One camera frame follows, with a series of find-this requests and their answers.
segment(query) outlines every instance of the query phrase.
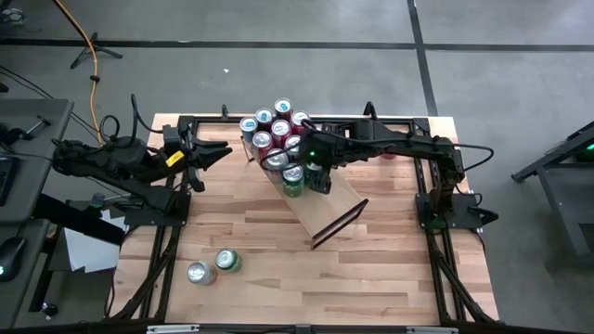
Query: concrete floor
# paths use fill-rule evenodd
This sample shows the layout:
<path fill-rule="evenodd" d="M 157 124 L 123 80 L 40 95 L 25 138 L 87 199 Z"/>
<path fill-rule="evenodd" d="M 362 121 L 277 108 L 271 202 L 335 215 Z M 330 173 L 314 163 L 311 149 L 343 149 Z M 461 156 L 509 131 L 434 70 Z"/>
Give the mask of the concrete floor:
<path fill-rule="evenodd" d="M 88 32 L 110 39 L 293 42 L 413 42 L 406 0 L 91 0 L 65 1 Z M 76 38 L 50 2 L 15 1 L 29 17 L 3 35 Z M 594 44 L 594 4 L 588 0 L 418 0 L 425 43 Z M 75 102 L 90 120 L 92 62 L 69 70 L 77 47 L 0 46 L 0 64 Z M 115 49 L 102 55 L 97 113 L 131 123 L 136 93 L 145 119 L 156 112 L 255 110 L 289 96 L 314 113 L 358 114 L 365 102 L 383 115 L 427 115 L 415 51 L 306 49 Z M 509 324 L 591 332 L 594 273 L 550 274 L 544 262 L 563 252 L 559 224 L 536 179 L 509 176 L 575 129 L 592 121 L 591 53 L 428 52 L 440 116 L 453 116 L 460 142 L 488 145 L 492 161 L 472 170 L 471 187 L 500 214 L 485 229 L 486 255 L 497 308 Z M 12 84 L 0 98 L 33 97 Z M 147 138 L 144 129 L 140 136 Z M 93 139 L 72 123 L 67 138 Z M 481 152 L 465 151 L 466 162 Z M 59 199 L 104 191 L 84 179 L 52 173 L 45 191 Z M 54 282 L 62 304 L 55 323 L 101 317 L 109 277 L 64 276 Z M 96 285 L 96 296 L 79 300 Z M 21 325 L 44 323 L 26 315 Z"/>

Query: white paper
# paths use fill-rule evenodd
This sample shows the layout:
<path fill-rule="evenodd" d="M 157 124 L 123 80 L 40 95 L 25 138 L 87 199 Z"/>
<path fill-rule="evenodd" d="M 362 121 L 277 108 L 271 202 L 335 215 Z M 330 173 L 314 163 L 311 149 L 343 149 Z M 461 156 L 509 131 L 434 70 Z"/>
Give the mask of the white paper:
<path fill-rule="evenodd" d="M 127 230 L 127 226 L 123 223 L 124 217 L 111 219 L 108 210 L 101 212 L 101 219 L 120 227 L 124 231 Z M 64 230 L 64 234 L 66 236 L 72 270 L 84 267 L 86 273 L 91 273 L 113 268 L 118 264 L 120 247 L 109 242 L 87 237 L 82 233 L 72 231 L 68 228 Z"/>

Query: computer mouse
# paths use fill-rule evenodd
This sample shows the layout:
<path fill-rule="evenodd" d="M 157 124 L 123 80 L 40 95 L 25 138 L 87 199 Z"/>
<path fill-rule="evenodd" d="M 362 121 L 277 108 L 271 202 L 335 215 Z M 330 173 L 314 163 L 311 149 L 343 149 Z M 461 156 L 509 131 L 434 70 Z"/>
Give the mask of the computer mouse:
<path fill-rule="evenodd" d="M 13 237 L 0 245 L 0 282 L 11 281 L 19 274 L 20 260 L 27 240 Z"/>

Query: cluster of cans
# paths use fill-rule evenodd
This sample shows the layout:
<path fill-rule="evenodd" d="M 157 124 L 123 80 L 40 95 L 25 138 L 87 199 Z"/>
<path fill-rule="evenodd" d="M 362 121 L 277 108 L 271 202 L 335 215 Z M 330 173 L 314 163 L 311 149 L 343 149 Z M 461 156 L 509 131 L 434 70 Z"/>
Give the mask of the cluster of cans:
<path fill-rule="evenodd" d="M 203 286 L 212 285 L 217 278 L 216 271 L 225 273 L 237 273 L 243 266 L 243 259 L 236 250 L 223 249 L 216 254 L 215 267 L 206 261 L 197 261 L 187 268 L 187 279 Z"/>
<path fill-rule="evenodd" d="M 299 197 L 303 194 L 304 185 L 312 173 L 319 173 L 321 167 L 314 163 L 300 166 L 296 162 L 299 147 L 294 147 L 301 140 L 305 132 L 303 120 L 309 120 L 309 114 L 304 110 L 293 110 L 288 98 L 280 98 L 274 104 L 274 109 L 260 108 L 254 116 L 245 117 L 239 122 L 241 135 L 246 148 L 253 157 L 267 169 L 268 176 L 273 182 L 282 182 L 283 190 L 289 197 Z M 267 158 L 267 156 L 286 152 Z"/>

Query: wooden table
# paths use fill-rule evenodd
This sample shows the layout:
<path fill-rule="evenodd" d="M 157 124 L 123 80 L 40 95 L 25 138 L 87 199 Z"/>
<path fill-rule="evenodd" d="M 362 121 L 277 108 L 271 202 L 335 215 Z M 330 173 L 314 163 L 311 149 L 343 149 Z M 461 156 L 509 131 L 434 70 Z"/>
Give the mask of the wooden table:
<path fill-rule="evenodd" d="M 178 116 L 158 114 L 153 127 L 175 125 Z M 430 124 L 432 135 L 457 140 L 452 118 L 430 118 Z M 418 190 L 411 158 L 376 158 L 341 168 L 339 172 L 369 204 L 358 222 L 319 249 L 309 250 L 310 236 L 264 172 L 255 163 L 246 163 L 238 126 L 203 124 L 199 138 L 227 140 L 233 153 L 200 174 L 206 191 L 192 197 L 175 262 L 168 322 L 439 323 L 427 241 L 415 214 L 413 197 Z M 148 143 L 158 148 L 161 137 L 151 134 Z M 463 183 L 460 188 L 468 187 Z M 154 233 L 154 227 L 140 227 L 123 245 L 113 313 L 144 279 Z M 481 243 L 462 230 L 453 230 L 452 240 L 461 281 L 484 310 L 497 318 Z M 213 263 L 216 252 L 224 247 L 243 256 L 240 272 L 220 275 L 210 287 L 187 281 L 192 262 Z M 153 305 L 160 289 L 158 281 Z M 447 283 L 445 291 L 453 315 Z"/>

